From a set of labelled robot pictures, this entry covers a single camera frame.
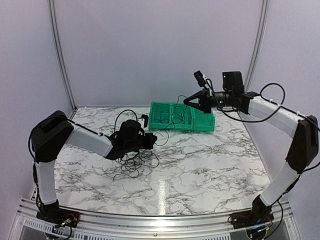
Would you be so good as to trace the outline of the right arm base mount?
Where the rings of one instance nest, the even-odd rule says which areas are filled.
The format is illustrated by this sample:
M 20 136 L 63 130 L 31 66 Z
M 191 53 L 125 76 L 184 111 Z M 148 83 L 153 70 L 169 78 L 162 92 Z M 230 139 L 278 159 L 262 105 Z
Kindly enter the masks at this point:
M 253 210 L 234 212 L 228 217 L 228 222 L 234 229 L 260 226 L 265 223 L 271 223 L 274 220 L 272 211 L 264 214 L 255 214 Z

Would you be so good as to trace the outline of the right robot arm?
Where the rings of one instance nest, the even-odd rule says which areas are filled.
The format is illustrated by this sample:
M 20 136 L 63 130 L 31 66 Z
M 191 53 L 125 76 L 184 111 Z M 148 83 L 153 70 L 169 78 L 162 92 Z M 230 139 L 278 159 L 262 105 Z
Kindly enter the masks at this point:
M 271 99 L 262 92 L 246 92 L 242 74 L 239 71 L 222 73 L 222 91 L 215 91 L 212 81 L 201 71 L 194 74 L 202 88 L 187 97 L 183 103 L 208 114 L 213 108 L 226 114 L 224 108 L 231 107 L 237 112 L 256 117 L 257 123 L 267 122 L 287 134 L 292 142 L 284 165 L 270 185 L 252 202 L 252 209 L 230 215 L 235 228 L 262 224 L 272 218 L 272 207 L 298 182 L 300 176 L 311 170 L 309 166 L 319 152 L 318 120 L 315 116 L 305 116 Z

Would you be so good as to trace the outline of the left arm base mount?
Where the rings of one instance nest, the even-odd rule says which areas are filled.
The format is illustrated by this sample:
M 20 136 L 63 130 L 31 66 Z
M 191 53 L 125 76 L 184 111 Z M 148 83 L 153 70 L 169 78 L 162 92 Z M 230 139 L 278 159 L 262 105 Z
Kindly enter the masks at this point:
M 49 223 L 53 223 L 56 226 L 62 226 L 63 222 L 65 222 L 66 220 L 70 220 L 70 222 L 67 224 L 72 228 L 76 228 L 80 218 L 80 213 L 78 211 L 60 208 L 53 215 L 45 215 L 44 213 L 38 211 L 36 214 L 36 218 Z

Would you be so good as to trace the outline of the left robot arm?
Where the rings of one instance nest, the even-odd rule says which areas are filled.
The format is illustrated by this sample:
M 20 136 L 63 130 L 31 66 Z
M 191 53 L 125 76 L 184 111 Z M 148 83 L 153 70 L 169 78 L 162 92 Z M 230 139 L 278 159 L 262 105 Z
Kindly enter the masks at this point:
M 117 160 L 131 152 L 151 150 L 157 137 L 145 132 L 138 120 L 124 121 L 110 136 L 95 132 L 67 118 L 57 110 L 39 122 L 30 132 L 28 151 L 33 158 L 33 180 L 36 185 L 38 217 L 58 223 L 73 213 L 59 206 L 55 189 L 55 161 L 64 145 Z

